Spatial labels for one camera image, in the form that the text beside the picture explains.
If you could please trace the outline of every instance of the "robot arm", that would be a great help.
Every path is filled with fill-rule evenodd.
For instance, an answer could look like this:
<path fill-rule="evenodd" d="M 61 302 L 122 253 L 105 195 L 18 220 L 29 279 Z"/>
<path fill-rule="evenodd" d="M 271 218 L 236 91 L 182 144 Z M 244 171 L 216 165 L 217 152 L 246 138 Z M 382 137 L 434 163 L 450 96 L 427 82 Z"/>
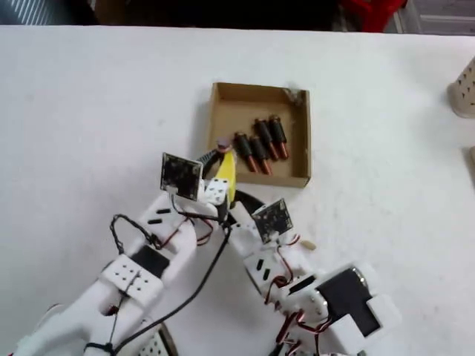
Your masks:
<path fill-rule="evenodd" d="M 272 216 L 282 215 L 279 206 L 282 202 L 264 206 L 252 216 L 231 210 L 237 222 L 230 241 L 265 304 L 273 304 L 286 318 L 276 337 L 280 355 L 356 355 L 401 323 L 399 311 L 379 291 L 377 274 L 368 264 L 315 271 L 299 235 L 272 227 Z M 273 233 L 266 242 L 259 225 Z"/>

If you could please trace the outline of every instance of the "red object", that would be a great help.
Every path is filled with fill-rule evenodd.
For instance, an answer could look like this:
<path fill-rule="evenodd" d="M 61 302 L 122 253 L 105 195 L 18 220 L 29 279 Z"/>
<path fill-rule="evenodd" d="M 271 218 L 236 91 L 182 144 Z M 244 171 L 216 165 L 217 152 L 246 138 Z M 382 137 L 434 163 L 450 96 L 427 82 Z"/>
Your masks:
<path fill-rule="evenodd" d="M 387 21 L 407 0 L 340 0 L 341 6 L 362 17 L 363 32 L 383 32 Z"/>

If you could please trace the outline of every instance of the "black cable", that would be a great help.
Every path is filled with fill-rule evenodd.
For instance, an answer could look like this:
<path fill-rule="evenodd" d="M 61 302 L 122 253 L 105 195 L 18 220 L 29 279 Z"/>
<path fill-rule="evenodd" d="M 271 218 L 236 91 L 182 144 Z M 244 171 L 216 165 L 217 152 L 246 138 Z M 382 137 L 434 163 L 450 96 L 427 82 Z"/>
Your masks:
<path fill-rule="evenodd" d="M 112 337 L 114 336 L 114 332 L 116 330 L 116 324 L 117 324 L 117 318 L 119 317 L 119 311 L 120 307 L 122 306 L 122 303 L 127 297 L 127 291 L 128 289 L 134 284 L 134 281 L 140 277 L 140 271 L 137 271 L 137 273 L 134 275 L 134 277 L 131 279 L 130 283 L 127 285 L 127 288 L 125 288 L 124 292 L 122 293 L 122 296 L 120 297 L 119 304 L 117 306 L 117 311 L 116 314 L 114 315 L 114 323 L 112 324 L 112 330 L 111 330 L 111 336 L 109 337 L 109 342 L 106 344 L 101 344 L 101 343 L 86 343 L 86 346 L 84 350 L 87 348 L 93 348 L 93 349 L 100 349 L 105 352 L 108 352 L 110 356 L 116 356 L 117 353 L 114 351 L 114 346 L 112 345 Z"/>
<path fill-rule="evenodd" d="M 112 236 L 114 237 L 114 242 L 116 243 L 117 251 L 119 252 L 119 254 L 124 253 L 124 244 L 122 243 L 122 241 L 119 240 L 119 237 L 117 236 L 117 232 L 115 228 L 115 225 L 118 219 L 124 219 L 133 227 L 138 229 L 143 234 L 143 236 L 148 241 L 148 243 L 153 245 L 157 250 L 160 250 L 162 248 L 160 241 L 158 240 L 158 237 L 155 234 L 149 234 L 142 226 L 140 226 L 137 222 L 133 221 L 127 215 L 117 214 L 117 215 L 114 215 L 114 217 L 112 218 L 111 225 L 109 226 L 109 228 L 111 229 Z"/>
<path fill-rule="evenodd" d="M 201 283 L 200 285 L 198 286 L 198 288 L 196 289 L 196 291 L 194 291 L 194 293 L 188 297 L 188 299 L 186 299 L 183 303 L 181 303 L 177 308 L 173 309 L 172 311 L 170 311 L 167 315 L 161 317 L 160 319 L 154 321 L 152 324 L 146 326 L 145 328 L 143 329 L 140 329 L 138 332 L 136 332 L 135 334 L 133 334 L 132 336 L 130 337 L 127 337 L 123 342 L 121 342 L 118 347 L 115 348 L 114 352 L 116 354 L 119 353 L 119 351 L 125 346 L 127 345 L 128 343 L 130 343 L 132 340 L 136 339 L 137 337 L 139 337 L 141 334 L 147 332 L 148 330 L 154 328 L 155 326 L 165 322 L 167 319 L 169 319 L 170 317 L 173 317 L 176 313 L 178 313 L 180 310 L 182 310 L 183 308 L 185 308 L 188 304 L 190 304 L 190 302 L 193 301 L 193 299 L 201 292 L 201 289 L 203 289 L 203 287 L 205 286 L 206 284 L 206 281 L 208 280 L 209 278 L 209 275 L 211 274 L 211 272 L 213 271 L 214 269 L 214 266 L 216 265 L 216 262 L 219 260 L 221 254 L 223 253 L 223 250 L 224 250 L 224 247 L 226 246 L 226 244 L 228 243 L 228 240 L 229 240 L 229 237 L 231 236 L 231 226 L 227 225 L 226 223 L 223 224 L 223 230 L 226 229 L 226 233 L 225 233 L 225 236 L 224 236 L 224 239 L 223 239 L 223 242 L 221 243 L 221 246 L 219 247 L 219 249 L 217 250 L 217 253 L 216 255 L 214 256 L 214 259 L 213 261 L 211 262 L 211 264 L 209 265 L 208 267 L 208 270 L 206 271 L 203 279 L 201 280 Z"/>
<path fill-rule="evenodd" d="M 119 317 L 120 307 L 122 306 L 122 303 L 124 303 L 124 300 L 127 297 L 128 289 L 134 284 L 135 280 L 139 277 L 140 277 L 140 270 L 137 271 L 137 273 L 131 279 L 130 283 L 127 285 L 127 288 L 125 288 L 125 291 L 122 293 L 122 296 L 120 297 L 119 304 L 117 305 L 117 312 L 114 315 L 114 323 L 112 324 L 112 331 L 111 331 L 111 337 L 109 338 L 109 343 L 112 343 L 112 337 L 114 336 L 114 332 L 116 331 L 116 324 L 117 324 L 117 318 Z"/>

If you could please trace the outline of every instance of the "hole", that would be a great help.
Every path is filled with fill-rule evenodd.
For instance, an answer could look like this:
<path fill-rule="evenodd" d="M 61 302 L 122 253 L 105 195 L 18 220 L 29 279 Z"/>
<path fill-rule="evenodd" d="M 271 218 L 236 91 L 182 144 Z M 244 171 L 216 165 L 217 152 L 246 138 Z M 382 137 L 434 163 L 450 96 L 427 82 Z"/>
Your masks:
<path fill-rule="evenodd" d="M 266 268 L 266 270 L 264 271 L 263 279 L 268 280 L 269 279 L 269 274 L 270 274 L 270 269 Z"/>
<path fill-rule="evenodd" d="M 158 209 L 157 211 L 155 211 L 156 214 L 168 214 L 168 213 L 171 213 L 171 210 L 170 209 Z"/>
<path fill-rule="evenodd" d="M 155 225 L 155 224 L 160 224 L 162 222 L 161 219 L 152 219 L 152 220 L 149 220 L 147 223 L 149 225 Z"/>

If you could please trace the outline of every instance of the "white plastic bracket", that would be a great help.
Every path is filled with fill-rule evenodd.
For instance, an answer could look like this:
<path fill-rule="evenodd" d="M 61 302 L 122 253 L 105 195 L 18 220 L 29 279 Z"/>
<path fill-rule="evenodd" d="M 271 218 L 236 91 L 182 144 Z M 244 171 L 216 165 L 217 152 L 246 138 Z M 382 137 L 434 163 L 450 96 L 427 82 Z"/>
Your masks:
<path fill-rule="evenodd" d="M 160 279 L 124 254 L 118 256 L 99 278 L 114 284 L 121 291 L 127 290 L 127 294 L 143 308 L 156 303 L 163 290 Z"/>

